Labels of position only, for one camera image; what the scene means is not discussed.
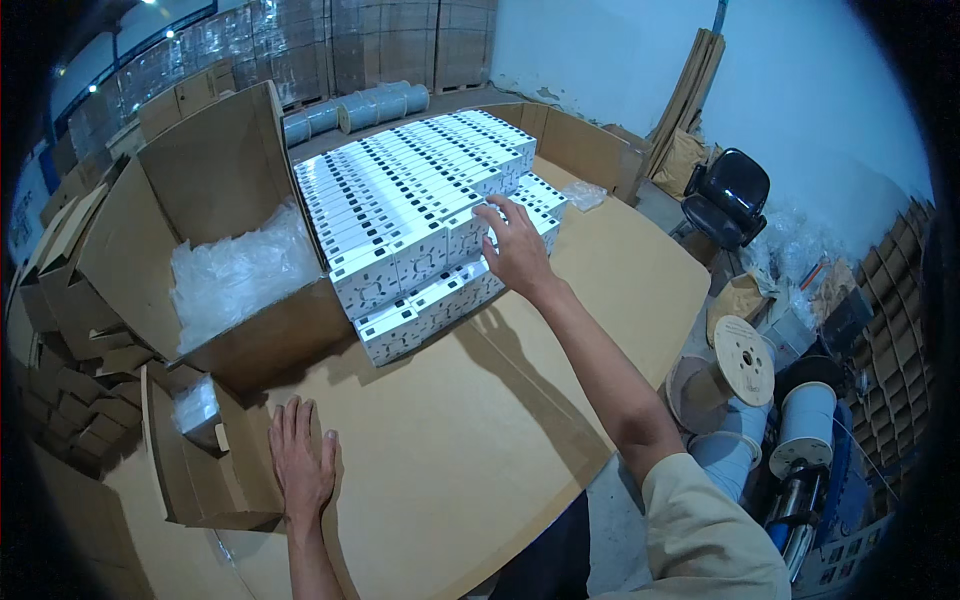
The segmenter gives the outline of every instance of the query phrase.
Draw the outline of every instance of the cardboard table surface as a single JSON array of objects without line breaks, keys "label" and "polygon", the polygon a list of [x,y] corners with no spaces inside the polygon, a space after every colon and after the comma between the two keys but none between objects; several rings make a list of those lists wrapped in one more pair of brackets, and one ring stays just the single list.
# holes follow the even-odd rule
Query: cardboard table surface
[{"label": "cardboard table surface", "polygon": [[[574,180],[539,157],[534,170],[558,189]],[[586,214],[567,208],[551,263],[658,387],[706,297],[706,270],[614,198]],[[385,368],[371,366],[354,343],[301,381],[273,388],[249,411],[264,428],[265,463],[269,416],[294,393],[317,400],[315,438],[326,428],[340,432],[324,535],[348,597],[461,596],[543,531],[613,451],[553,333],[511,291]],[[126,479],[112,474],[107,483],[126,506],[125,488],[140,484],[125,468],[118,471]],[[204,545],[203,552],[218,545],[162,522],[159,511],[156,521],[132,525],[152,581],[179,574],[150,564],[141,545],[168,540]],[[255,597],[289,593],[282,535],[217,535]],[[227,571],[223,561],[209,569],[231,580],[223,597],[233,597]]]}]

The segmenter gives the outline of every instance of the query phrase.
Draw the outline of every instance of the chair backrest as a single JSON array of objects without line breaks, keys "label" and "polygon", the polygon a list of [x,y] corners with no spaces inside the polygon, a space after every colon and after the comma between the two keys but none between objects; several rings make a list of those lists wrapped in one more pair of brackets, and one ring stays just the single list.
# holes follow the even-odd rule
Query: chair backrest
[{"label": "chair backrest", "polygon": [[767,202],[770,178],[752,158],[728,148],[701,177],[696,192],[747,231],[756,226]]}]

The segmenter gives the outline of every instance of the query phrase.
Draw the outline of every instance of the sleeve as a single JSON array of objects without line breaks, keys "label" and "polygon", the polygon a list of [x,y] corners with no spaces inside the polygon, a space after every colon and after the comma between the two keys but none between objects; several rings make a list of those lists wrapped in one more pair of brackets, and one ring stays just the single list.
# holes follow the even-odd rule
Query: sleeve
[{"label": "sleeve", "polygon": [[766,532],[687,453],[658,462],[641,487],[654,582],[623,597],[790,598],[786,565]]}]

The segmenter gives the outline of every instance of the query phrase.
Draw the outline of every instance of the plastic bag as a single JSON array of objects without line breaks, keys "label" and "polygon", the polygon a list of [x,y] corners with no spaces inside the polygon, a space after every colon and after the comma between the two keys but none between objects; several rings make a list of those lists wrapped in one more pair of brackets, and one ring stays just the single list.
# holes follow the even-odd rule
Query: plastic bag
[{"label": "plastic bag", "polygon": [[[740,252],[746,271],[761,282],[764,296],[789,299],[789,304],[801,322],[810,330],[817,326],[810,300],[816,291],[811,285],[800,289],[811,268],[824,255],[836,259],[845,257],[846,246],[842,232],[829,222],[819,222],[799,208],[798,199],[790,199],[789,208],[780,208],[770,201],[763,211],[767,227],[750,245]],[[776,284],[776,290],[770,283]]]},{"label": "plastic bag", "polygon": [[210,450],[219,449],[215,430],[219,422],[220,405],[209,373],[174,396],[174,425],[187,440]]},{"label": "plastic bag", "polygon": [[569,183],[560,193],[567,196],[573,205],[580,209],[580,212],[587,212],[599,206],[607,197],[607,190],[586,181]]},{"label": "plastic bag", "polygon": [[180,354],[323,274],[291,202],[279,206],[262,228],[240,237],[193,250],[187,240],[174,249],[171,267],[176,287],[170,296],[182,325]]}]

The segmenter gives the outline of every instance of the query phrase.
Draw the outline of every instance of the peeling paint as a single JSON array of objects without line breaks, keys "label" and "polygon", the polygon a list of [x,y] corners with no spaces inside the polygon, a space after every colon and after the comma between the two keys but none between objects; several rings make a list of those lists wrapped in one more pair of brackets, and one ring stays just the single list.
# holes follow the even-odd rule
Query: peeling paint
[{"label": "peeling paint", "polygon": [[551,99],[551,100],[560,100],[560,96],[558,96],[557,94],[552,93],[552,92],[550,91],[550,88],[547,87],[546,85],[545,85],[544,87],[541,87],[540,89],[538,89],[538,90],[537,90],[537,94],[538,94],[541,98],[549,98],[549,99]]}]

